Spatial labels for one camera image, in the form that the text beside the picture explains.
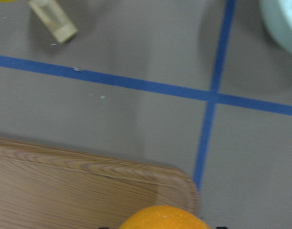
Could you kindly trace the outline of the orange fruit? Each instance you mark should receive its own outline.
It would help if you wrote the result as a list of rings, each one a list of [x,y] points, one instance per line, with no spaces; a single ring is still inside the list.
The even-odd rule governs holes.
[[[144,208],[130,216],[121,229],[208,229],[209,226],[193,214],[172,206]]]

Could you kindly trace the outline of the wooden cutting board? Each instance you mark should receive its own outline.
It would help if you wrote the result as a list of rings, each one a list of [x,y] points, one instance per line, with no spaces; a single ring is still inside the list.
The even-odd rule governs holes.
[[[0,229],[118,228],[152,205],[195,214],[183,171],[0,138]]]

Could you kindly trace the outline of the wooden drying rack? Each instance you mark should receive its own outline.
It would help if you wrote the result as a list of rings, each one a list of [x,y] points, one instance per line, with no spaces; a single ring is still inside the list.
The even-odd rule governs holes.
[[[67,42],[78,33],[56,0],[28,0],[28,4],[58,43]]]

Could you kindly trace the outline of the green ceramic bowl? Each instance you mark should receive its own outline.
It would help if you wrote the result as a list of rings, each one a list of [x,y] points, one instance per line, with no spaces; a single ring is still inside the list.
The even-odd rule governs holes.
[[[292,0],[261,0],[259,4],[269,35],[292,54]]]

